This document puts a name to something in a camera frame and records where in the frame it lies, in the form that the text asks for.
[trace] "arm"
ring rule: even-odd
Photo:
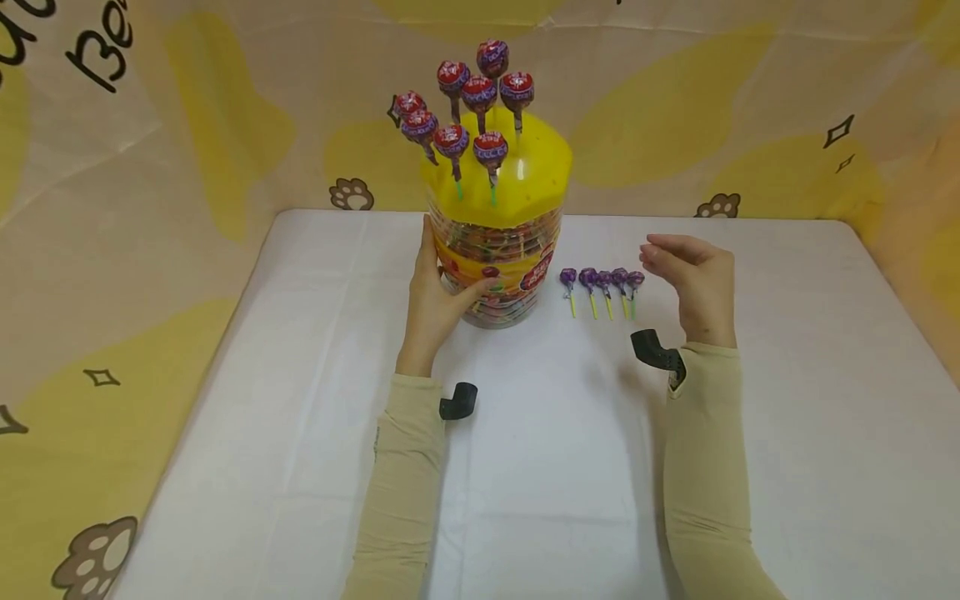
[[[457,296],[440,282],[429,220],[410,281],[406,334],[387,408],[377,420],[353,567],[341,600],[415,600],[430,562],[446,439],[441,386],[430,378],[440,347],[460,317],[495,283],[477,281]]]
[[[783,600],[750,539],[750,490],[735,349],[687,344],[667,400],[663,504],[670,554],[690,600]]]
[[[433,379],[393,377],[344,600],[420,597],[446,446],[440,394]]]
[[[651,235],[644,267],[677,290],[686,379],[666,408],[667,542],[690,600],[784,600],[750,539],[750,487],[733,325],[733,255],[681,235]]]

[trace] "table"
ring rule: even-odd
[[[372,468],[420,239],[411,213],[280,214],[116,600],[335,599]],[[570,316],[562,267],[636,265],[649,232],[737,257],[755,545],[796,600],[960,589],[960,393],[845,225],[567,216],[540,306],[461,324],[435,375],[479,387],[448,426],[431,600],[682,598],[659,533],[672,290],[635,323]]]

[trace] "black lettering on backdrop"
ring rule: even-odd
[[[24,11],[41,19],[45,19],[48,16],[53,16],[57,11],[57,0],[43,0],[44,5],[42,9],[38,9],[34,5],[27,2],[27,0],[13,0],[13,2]]]
[[[111,82],[119,81],[127,73],[127,59],[124,58],[123,51],[121,51],[120,48],[130,48],[133,46],[133,27],[127,22],[127,14],[124,12],[126,8],[127,0],[108,0],[104,5],[104,11],[100,18],[104,31],[107,32],[110,41],[116,44],[115,46],[107,43],[107,40],[104,39],[100,32],[88,29],[77,36],[77,47],[73,52],[66,53],[66,57],[70,59],[70,62],[72,62],[81,73],[111,94],[117,93],[116,86]],[[100,44],[99,55],[100,58],[103,59],[100,60],[100,62],[106,62],[110,65],[112,63],[111,59],[116,57],[116,69],[107,75],[105,79],[102,75],[102,73],[104,73],[103,67],[94,70],[85,61],[85,59],[92,56],[84,54],[86,44],[90,41],[96,41]]]
[[[10,66],[19,66],[27,58],[27,44],[25,41],[36,41],[36,36],[14,23],[8,16],[0,12],[0,25],[7,30],[7,35],[13,42],[13,56],[8,57],[0,53],[0,62]]]
[[[37,8],[33,4],[30,4],[27,0],[13,0],[16,6],[23,9],[27,14],[39,18],[47,18],[53,16],[57,12],[57,0],[42,0],[44,5],[42,8]],[[23,61],[27,59],[27,44],[28,41],[36,41],[36,36],[23,29],[19,25],[13,22],[13,19],[6,16],[3,11],[0,11],[0,36],[2,32],[6,31],[7,35],[10,36],[10,40],[13,44],[13,56],[6,56],[3,53],[0,53],[0,62],[3,64],[8,64],[10,66],[19,66],[23,64]],[[3,88],[3,71],[0,71],[0,90]]]
[[[120,31],[115,32],[111,27],[112,21],[110,20],[110,14],[116,12],[117,16],[120,17]],[[127,17],[123,14],[123,10],[120,9],[120,5],[116,3],[115,0],[110,0],[104,5],[104,30],[107,32],[107,35],[110,39],[113,40],[113,43],[120,46],[121,48],[130,48],[133,46],[133,27],[127,25]]]
[[[127,72],[127,59],[123,58],[123,53],[117,50],[114,46],[107,44],[107,41],[99,33],[91,30],[86,30],[77,37],[77,48],[75,52],[67,52],[66,57],[70,59],[70,62],[73,62],[73,65],[80,69],[80,71],[90,78],[94,83],[98,84],[100,87],[110,92],[111,94],[117,93],[117,88],[105,80],[103,77],[98,75],[95,71],[86,66],[84,62],[84,49],[86,44],[91,40],[96,40],[100,44],[100,58],[107,60],[110,57],[117,58],[117,68],[113,73],[108,76],[108,79],[111,82],[115,82]]]

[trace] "beige long sleeve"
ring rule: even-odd
[[[687,344],[667,400],[663,503],[670,555],[690,600],[783,600],[750,538],[737,350]]]
[[[430,561],[446,438],[440,384],[394,375],[342,600],[416,600]]]

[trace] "lollipop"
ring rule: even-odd
[[[418,110],[403,119],[403,123],[400,124],[400,131],[407,139],[423,147],[423,151],[430,162],[440,166],[437,157],[433,154],[433,148],[430,146],[430,140],[433,139],[433,132],[437,130],[437,125],[437,117],[432,112]]]
[[[464,84],[461,96],[467,108],[477,114],[477,128],[487,132],[487,111],[496,104],[496,84],[483,75],[474,75]]]
[[[640,287],[640,284],[643,283],[643,280],[646,279],[646,275],[640,271],[630,271],[627,274],[627,286],[630,287],[630,318],[636,318],[636,289]]]
[[[460,125],[460,90],[469,78],[470,70],[463,62],[444,60],[437,69],[437,84],[450,98],[450,114],[457,125]]]
[[[597,286],[603,290],[603,295],[607,298],[607,314],[613,321],[613,309],[610,306],[610,284],[613,283],[613,275],[610,271],[601,271],[597,274]]]
[[[488,39],[477,47],[477,66],[491,79],[499,79],[510,68],[510,47],[499,39]]]
[[[593,285],[597,282],[597,270],[587,268],[580,272],[580,284],[587,288],[590,294],[590,307],[593,308],[593,319],[597,318],[597,304],[593,301]]]
[[[453,180],[457,182],[457,194],[462,200],[464,189],[460,186],[460,157],[470,145],[469,132],[460,125],[444,127],[433,134],[433,145],[437,147],[437,152],[453,163]]]
[[[522,71],[510,73],[500,80],[500,98],[514,114],[514,129],[519,137],[523,133],[523,110],[534,101],[534,78]]]
[[[473,140],[473,155],[490,174],[490,190],[492,203],[496,206],[496,170],[503,164],[503,159],[510,152],[507,140],[500,132],[486,132],[477,135]]]
[[[623,304],[623,318],[630,319],[630,310],[627,308],[627,289],[624,287],[627,284],[627,270],[623,267],[618,267],[613,269],[610,275],[613,279],[613,285],[616,286],[616,289],[620,290],[620,302]]]
[[[418,110],[426,110],[426,103],[423,98],[414,90],[405,94],[400,94],[394,100],[394,114],[400,117],[400,122]]]
[[[573,318],[577,318],[577,304],[573,301],[573,284],[577,282],[577,270],[576,269],[563,269],[560,271],[560,283],[566,286],[565,298],[570,299],[570,311],[573,313]]]

